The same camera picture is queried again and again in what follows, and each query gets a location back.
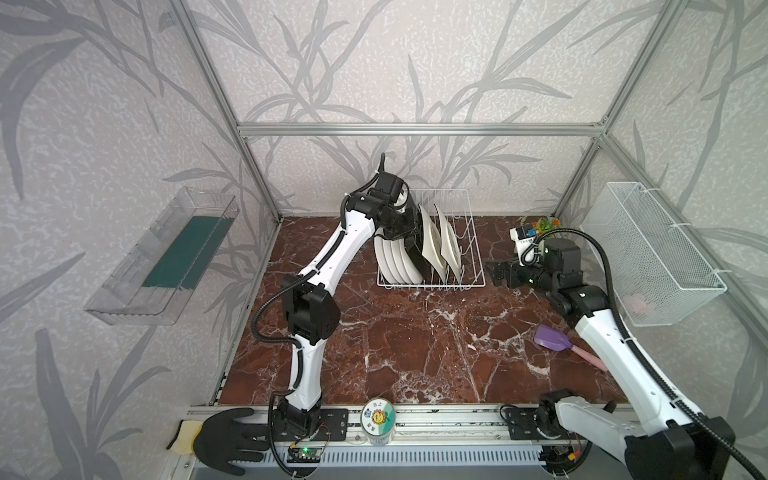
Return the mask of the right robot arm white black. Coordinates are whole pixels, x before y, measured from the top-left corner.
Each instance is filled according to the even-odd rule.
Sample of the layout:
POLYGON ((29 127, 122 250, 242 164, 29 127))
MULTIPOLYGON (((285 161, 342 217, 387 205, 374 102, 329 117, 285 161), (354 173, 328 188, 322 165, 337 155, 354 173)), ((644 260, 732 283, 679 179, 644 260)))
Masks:
POLYGON ((493 283, 527 285, 543 293, 590 346, 578 355, 612 375, 638 418, 625 421, 610 405, 598 407, 570 389, 541 395, 532 414, 502 405, 499 414, 511 435, 536 433, 549 440, 586 442, 568 454, 544 454, 547 473, 566 477, 598 447, 634 479, 720 479, 729 460, 752 478, 764 478, 737 449, 727 421, 707 417, 630 334, 618 312, 607 254, 592 236, 572 228, 538 233, 526 224, 512 229, 510 237, 518 258, 490 263, 493 283))

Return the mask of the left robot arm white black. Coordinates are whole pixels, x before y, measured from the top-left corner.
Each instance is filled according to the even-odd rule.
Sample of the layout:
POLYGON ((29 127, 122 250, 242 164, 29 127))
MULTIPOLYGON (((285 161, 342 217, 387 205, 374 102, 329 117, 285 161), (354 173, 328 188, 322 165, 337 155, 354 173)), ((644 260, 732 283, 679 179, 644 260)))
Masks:
POLYGON ((352 260, 371 239, 400 240, 416 232, 409 187, 385 163, 382 154, 374 176, 343 197, 339 225, 315 258, 298 275, 285 277, 278 293, 252 316, 254 338, 292 349, 290 386, 270 396, 268 422, 277 427, 278 439, 308 438, 320 428, 324 351, 341 318, 334 294, 352 260), (287 322, 285 337, 265 336, 258 329, 276 300, 282 302, 287 322))

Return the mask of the square floral plate black rim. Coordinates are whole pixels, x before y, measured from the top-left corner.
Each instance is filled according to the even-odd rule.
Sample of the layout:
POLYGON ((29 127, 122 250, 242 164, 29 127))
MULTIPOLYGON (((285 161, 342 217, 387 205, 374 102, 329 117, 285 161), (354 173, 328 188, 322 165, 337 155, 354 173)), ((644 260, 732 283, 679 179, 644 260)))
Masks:
POLYGON ((421 282, 428 283, 432 277, 433 267, 422 254, 424 226, 420 209, 418 206, 410 207, 408 213, 412 217, 412 229, 405 238, 406 253, 416 270, 421 275, 421 282))

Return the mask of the square white plate black rim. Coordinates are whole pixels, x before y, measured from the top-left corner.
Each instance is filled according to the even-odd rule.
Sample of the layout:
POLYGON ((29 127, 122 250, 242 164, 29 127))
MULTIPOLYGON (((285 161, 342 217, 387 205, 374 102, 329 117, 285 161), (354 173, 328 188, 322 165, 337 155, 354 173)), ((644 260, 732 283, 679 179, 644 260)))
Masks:
POLYGON ((438 251, 440 247, 439 230, 423 205, 419 204, 419 210, 423 225, 422 256, 432 265, 440 282, 445 283, 448 265, 438 251))

